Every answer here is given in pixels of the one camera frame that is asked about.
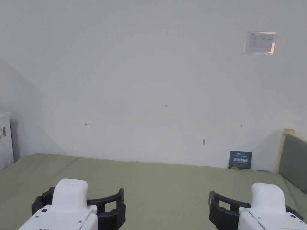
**sticker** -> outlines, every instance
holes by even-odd
[[[6,136],[6,131],[5,131],[5,127],[0,128],[0,138],[3,138]]]

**white wall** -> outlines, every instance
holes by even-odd
[[[1,5],[0,57],[27,85],[1,100],[21,156],[226,167],[238,150],[273,170],[284,128],[307,138],[306,1]],[[242,54],[247,30],[278,32],[274,55]]]

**black bracket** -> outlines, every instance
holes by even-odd
[[[32,215],[46,205],[51,205],[54,188],[55,187],[51,187],[47,192],[44,192],[35,199],[32,204]],[[116,208],[110,212],[105,212],[105,204],[111,202],[116,202]],[[121,188],[117,194],[109,197],[86,200],[86,204],[97,206],[98,230],[118,230],[126,221],[126,205],[123,188]]]
[[[220,207],[219,202],[230,204],[230,209]],[[218,230],[237,230],[239,224],[239,207],[251,208],[250,203],[236,201],[211,191],[209,193],[209,220],[216,226]],[[290,212],[297,216],[300,220],[303,217],[294,209],[286,205],[286,212]]]

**dark blue booklet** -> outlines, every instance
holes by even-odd
[[[252,152],[230,151],[229,169],[251,169]]]

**white appliance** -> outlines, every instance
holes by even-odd
[[[14,163],[10,112],[0,112],[0,170]]]

